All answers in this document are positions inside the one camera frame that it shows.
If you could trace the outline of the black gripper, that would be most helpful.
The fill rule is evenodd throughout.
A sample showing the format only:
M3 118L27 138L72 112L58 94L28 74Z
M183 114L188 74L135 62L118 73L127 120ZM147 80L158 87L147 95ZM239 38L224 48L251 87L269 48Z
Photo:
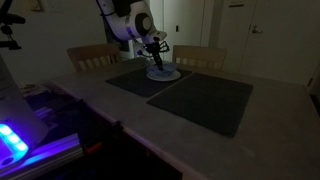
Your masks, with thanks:
M159 55L160 53L160 44L158 42L154 42L151 44L146 44L145 49L148 53L150 53L158 67L162 67L162 59Z

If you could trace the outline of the blue lit robot base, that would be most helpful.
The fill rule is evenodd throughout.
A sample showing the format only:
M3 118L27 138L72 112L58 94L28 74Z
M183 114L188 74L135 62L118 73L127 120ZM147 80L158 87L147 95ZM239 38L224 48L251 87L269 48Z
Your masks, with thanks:
M83 156L77 134L41 145L48 133L0 57L0 179L34 180Z

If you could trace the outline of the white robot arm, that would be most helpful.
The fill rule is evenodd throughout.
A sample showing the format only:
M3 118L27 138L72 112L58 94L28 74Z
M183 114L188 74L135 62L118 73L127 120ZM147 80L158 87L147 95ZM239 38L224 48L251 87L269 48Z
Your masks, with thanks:
M169 50L167 33L154 25L152 13L144 0L96 0L103 20L117 41L133 41L137 56L149 53L159 70L163 63L159 53Z

